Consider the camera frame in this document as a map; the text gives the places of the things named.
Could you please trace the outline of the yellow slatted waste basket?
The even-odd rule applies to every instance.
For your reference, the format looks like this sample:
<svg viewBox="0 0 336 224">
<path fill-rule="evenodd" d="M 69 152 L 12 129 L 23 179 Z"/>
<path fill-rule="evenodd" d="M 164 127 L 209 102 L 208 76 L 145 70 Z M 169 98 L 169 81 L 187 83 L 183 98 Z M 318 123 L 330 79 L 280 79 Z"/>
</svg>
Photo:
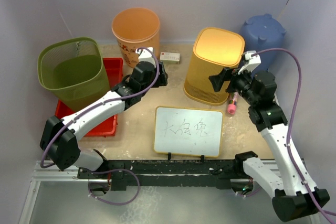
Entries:
<svg viewBox="0 0 336 224">
<path fill-rule="evenodd" d="M 225 103 L 229 96 L 228 82 L 215 92 L 208 77 L 218 75 L 225 67 L 238 67 L 244 48 L 245 41 L 237 33 L 216 27 L 202 29 L 193 46 L 183 85 L 185 94 L 211 106 Z"/>
</svg>

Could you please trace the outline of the orange plastic bin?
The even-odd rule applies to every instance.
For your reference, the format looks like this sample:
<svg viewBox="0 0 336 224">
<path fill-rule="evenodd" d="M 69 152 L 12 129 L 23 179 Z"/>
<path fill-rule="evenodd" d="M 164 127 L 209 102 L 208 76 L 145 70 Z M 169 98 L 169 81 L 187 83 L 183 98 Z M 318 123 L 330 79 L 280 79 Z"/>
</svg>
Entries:
<svg viewBox="0 0 336 224">
<path fill-rule="evenodd" d="M 123 60 L 133 68 L 138 63 L 136 49 L 152 47 L 160 55 L 160 20 L 147 8 L 134 7 L 121 11 L 112 21 L 112 32 L 117 39 Z"/>
</svg>

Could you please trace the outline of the blue plastic bucket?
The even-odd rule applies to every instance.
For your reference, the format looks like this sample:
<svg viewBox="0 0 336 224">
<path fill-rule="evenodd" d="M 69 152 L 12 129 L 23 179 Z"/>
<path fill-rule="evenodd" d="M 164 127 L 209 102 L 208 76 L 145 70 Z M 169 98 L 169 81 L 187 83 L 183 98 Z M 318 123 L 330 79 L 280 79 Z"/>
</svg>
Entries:
<svg viewBox="0 0 336 224">
<path fill-rule="evenodd" d="M 245 20 L 239 34 L 245 41 L 245 51 L 258 52 L 269 48 L 281 48 L 286 30 L 271 14 L 264 14 Z"/>
</svg>

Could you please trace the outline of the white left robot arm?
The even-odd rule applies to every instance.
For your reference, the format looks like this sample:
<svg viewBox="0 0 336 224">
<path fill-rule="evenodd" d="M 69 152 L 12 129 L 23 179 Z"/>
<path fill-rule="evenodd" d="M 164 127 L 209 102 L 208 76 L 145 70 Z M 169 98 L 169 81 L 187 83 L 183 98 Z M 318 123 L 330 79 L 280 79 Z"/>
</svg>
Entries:
<svg viewBox="0 0 336 224">
<path fill-rule="evenodd" d="M 59 119 L 51 116 L 45 124 L 40 141 L 44 151 L 40 166 L 70 166 L 85 168 L 96 178 L 104 177 L 109 169 L 108 160 L 97 150 L 81 150 L 78 142 L 106 119 L 124 112 L 151 89 L 167 85 L 167 73 L 162 62 L 139 62 L 127 81 L 122 80 L 102 98 L 86 108 Z"/>
</svg>

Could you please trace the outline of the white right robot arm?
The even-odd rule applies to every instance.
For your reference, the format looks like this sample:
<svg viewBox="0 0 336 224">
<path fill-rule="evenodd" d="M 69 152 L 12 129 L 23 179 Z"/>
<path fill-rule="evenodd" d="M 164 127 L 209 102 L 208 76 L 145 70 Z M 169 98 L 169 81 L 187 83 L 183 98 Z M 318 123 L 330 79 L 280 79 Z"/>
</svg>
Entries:
<svg viewBox="0 0 336 224">
<path fill-rule="evenodd" d="M 286 116 L 274 101 L 274 75 L 261 71 L 251 77 L 247 70 L 224 68 L 208 79 L 216 92 L 228 81 L 227 92 L 237 92 L 249 104 L 249 118 L 269 146 L 280 174 L 267 168 L 253 152 L 235 156 L 234 173 L 252 177 L 270 196 L 283 222 L 322 212 L 330 196 L 312 180 L 293 144 Z"/>
</svg>

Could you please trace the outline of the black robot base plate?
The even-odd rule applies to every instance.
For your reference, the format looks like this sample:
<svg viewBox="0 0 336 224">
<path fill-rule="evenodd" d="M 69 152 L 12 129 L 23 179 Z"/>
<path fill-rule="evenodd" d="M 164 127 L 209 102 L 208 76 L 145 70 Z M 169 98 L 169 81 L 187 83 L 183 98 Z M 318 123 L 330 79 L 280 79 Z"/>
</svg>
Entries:
<svg viewBox="0 0 336 224">
<path fill-rule="evenodd" d="M 102 182 L 111 191 L 127 187 L 215 187 L 217 189 L 252 190 L 253 180 L 238 168 L 234 159 L 176 159 L 176 160 L 112 160 L 109 174 L 95 174 L 79 168 L 78 178 Z"/>
</svg>

